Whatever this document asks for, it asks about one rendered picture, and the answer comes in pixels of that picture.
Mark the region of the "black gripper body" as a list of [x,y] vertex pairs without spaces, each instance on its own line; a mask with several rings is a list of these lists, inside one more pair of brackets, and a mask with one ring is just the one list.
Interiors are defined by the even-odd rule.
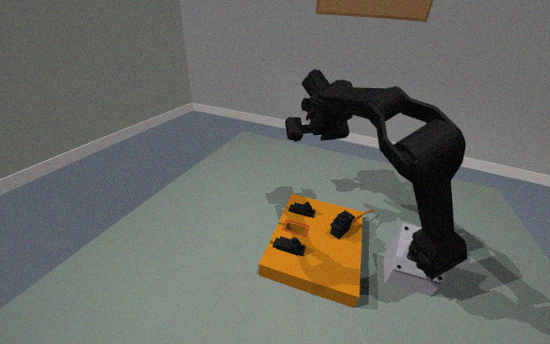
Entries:
[[304,133],[313,135],[329,135],[330,129],[334,130],[337,138],[345,138],[349,134],[347,121],[337,120],[334,124],[327,124],[319,118],[319,109],[310,118],[310,124],[302,124],[300,117],[288,117],[285,121],[287,136],[289,140],[301,139]]

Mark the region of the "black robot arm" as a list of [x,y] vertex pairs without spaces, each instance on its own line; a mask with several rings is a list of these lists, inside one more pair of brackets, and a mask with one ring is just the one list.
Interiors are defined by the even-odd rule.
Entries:
[[[381,152],[412,183],[422,228],[412,235],[407,258],[430,279],[465,261],[466,243],[454,231],[451,190],[465,151],[459,127],[436,106],[411,99],[396,86],[356,88],[345,80],[329,83],[316,69],[302,85],[310,95],[301,105],[308,112],[306,120],[316,114],[316,108],[327,124],[345,122],[352,115],[368,119],[376,128]],[[387,138],[386,121],[399,113],[427,125],[393,145]]]

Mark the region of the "orange flat rectangular deck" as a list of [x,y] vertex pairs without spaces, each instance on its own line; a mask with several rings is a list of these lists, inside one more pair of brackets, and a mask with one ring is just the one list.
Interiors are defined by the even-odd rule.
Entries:
[[292,194],[258,275],[354,308],[361,287],[362,216],[337,239],[329,232],[343,211],[363,212]]

